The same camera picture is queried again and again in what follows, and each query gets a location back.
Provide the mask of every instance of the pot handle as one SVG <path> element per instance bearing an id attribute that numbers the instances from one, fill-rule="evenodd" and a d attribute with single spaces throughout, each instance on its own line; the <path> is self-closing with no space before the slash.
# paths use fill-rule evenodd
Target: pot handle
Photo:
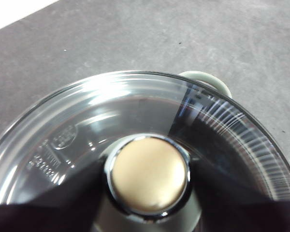
<path id="1" fill-rule="evenodd" d="M 220 79 L 218 79 L 217 77 L 211 74 L 200 72 L 200 71 L 186 71 L 186 72 L 180 73 L 179 75 L 184 76 L 189 79 L 203 81 L 211 85 L 215 89 L 217 89 L 219 93 L 226 95 L 229 98 L 232 98 L 232 94 L 229 88 L 227 87 L 227 85 L 223 83 Z"/>

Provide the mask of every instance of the gold knob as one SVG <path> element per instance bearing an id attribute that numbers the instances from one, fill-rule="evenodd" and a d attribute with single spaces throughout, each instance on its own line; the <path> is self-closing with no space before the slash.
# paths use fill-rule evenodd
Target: gold knob
<path id="1" fill-rule="evenodd" d="M 159 138 L 134 140 L 117 155 L 112 169 L 116 195 L 131 209 L 163 212 L 182 195 L 187 182 L 181 153 Z"/>

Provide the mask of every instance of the gray surface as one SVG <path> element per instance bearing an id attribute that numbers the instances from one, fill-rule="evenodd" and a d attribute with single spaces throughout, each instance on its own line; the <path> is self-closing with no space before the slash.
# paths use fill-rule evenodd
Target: gray surface
<path id="1" fill-rule="evenodd" d="M 0 30 L 0 133 L 57 88 L 117 70 L 216 75 L 290 159 L 290 0 L 56 2 Z"/>

